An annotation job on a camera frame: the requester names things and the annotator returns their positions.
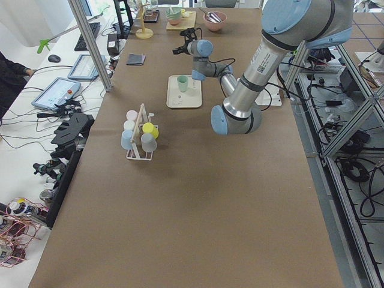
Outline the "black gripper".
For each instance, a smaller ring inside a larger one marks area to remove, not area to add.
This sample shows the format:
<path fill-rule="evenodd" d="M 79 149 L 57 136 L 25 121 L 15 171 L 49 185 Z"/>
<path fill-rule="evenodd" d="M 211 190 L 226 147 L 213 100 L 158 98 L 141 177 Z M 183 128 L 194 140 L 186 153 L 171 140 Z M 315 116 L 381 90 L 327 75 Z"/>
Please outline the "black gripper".
<path fill-rule="evenodd" d="M 182 47 L 177 47 L 172 50 L 174 55 L 179 55 L 182 53 L 188 54 L 188 45 L 193 41 L 197 41 L 198 37 L 196 35 L 197 28 L 187 28 L 180 32 L 180 36 L 184 37 L 184 45 Z"/>

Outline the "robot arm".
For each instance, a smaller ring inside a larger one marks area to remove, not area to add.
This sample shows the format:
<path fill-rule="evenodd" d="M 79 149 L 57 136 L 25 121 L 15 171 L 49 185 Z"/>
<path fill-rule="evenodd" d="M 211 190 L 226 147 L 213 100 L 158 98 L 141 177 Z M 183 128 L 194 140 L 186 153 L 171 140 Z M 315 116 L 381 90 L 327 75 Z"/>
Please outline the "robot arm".
<path fill-rule="evenodd" d="M 353 1 L 268 1 L 262 12 L 262 39 L 249 66 L 239 79 L 230 66 L 209 60 L 213 45 L 209 40 L 185 36 L 183 46 L 173 54 L 193 57 L 192 78 L 217 78 L 225 99 L 211 110 L 211 126 L 219 135 L 248 134 L 261 124 L 262 111 L 256 98 L 264 90 L 289 51 L 301 42 L 308 49 L 321 49 L 345 43 L 352 34 Z"/>

